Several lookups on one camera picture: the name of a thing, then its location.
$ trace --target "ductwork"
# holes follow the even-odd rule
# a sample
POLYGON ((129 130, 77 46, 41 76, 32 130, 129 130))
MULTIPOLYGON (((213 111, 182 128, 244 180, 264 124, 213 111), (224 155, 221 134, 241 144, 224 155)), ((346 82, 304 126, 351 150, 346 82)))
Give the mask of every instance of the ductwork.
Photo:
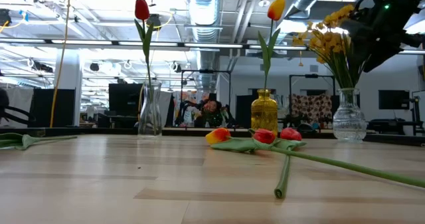
MULTIPOLYGON (((215 25, 218 21, 220 0, 190 0, 189 14, 191 24, 197 26, 215 25)), ((217 43, 218 30, 208 27, 193 28, 193 37, 200 43, 217 43)), ((197 66, 199 70, 218 70, 218 53, 213 51, 197 51, 197 66)), ((214 90, 216 74, 201 74, 198 85, 205 90, 214 90)))
POLYGON ((285 18, 293 19, 308 19, 310 9, 317 0, 287 0, 283 18, 277 23, 276 29, 281 29, 281 32, 276 40, 276 44, 280 44, 287 33, 284 30, 285 18))

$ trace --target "glass vase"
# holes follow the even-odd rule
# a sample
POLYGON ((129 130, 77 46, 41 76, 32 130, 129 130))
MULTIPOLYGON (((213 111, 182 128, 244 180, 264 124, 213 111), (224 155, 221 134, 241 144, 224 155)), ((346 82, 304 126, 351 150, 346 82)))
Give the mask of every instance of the glass vase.
POLYGON ((357 88, 339 91, 339 107, 333 115, 333 135, 341 141, 361 142, 366 136, 365 115, 357 106, 357 88))
POLYGON ((161 135, 161 114, 159 113, 159 95, 161 93, 161 83, 151 81, 144 82, 143 107, 140 113, 139 134, 158 136, 161 135))
POLYGON ((278 104, 270 98, 270 90, 259 89, 251 104, 251 128, 264 128, 278 135, 278 104))

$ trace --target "light wood tabletop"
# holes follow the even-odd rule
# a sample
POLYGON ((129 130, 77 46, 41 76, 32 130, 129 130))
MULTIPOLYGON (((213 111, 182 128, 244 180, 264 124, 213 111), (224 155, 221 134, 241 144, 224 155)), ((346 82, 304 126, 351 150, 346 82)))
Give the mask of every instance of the light wood tabletop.
MULTIPOLYGON (((306 140, 299 152, 425 179, 425 150, 306 140)), ((0 150, 1 224, 425 223, 425 190, 284 156, 212 150, 204 138, 87 135, 0 150)))

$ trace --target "yellow glass vase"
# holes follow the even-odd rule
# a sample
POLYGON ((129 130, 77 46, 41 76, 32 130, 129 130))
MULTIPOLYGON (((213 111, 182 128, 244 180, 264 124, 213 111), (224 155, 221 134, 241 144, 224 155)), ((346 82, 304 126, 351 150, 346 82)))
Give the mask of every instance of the yellow glass vase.
POLYGON ((270 90, 259 89, 258 99, 251 104, 251 128, 264 128, 278 135, 278 104, 270 98, 270 90))

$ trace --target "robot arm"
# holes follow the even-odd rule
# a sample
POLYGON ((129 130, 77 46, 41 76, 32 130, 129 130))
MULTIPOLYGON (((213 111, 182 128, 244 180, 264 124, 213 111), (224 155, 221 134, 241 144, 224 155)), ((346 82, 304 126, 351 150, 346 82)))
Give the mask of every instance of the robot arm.
POLYGON ((373 0, 372 8, 359 9, 363 1, 358 0, 355 10, 343 21, 341 28, 349 31, 354 62, 365 62, 365 72, 403 51, 402 43, 419 47, 422 37, 406 34, 403 27, 412 14, 420 12, 421 0, 373 0))

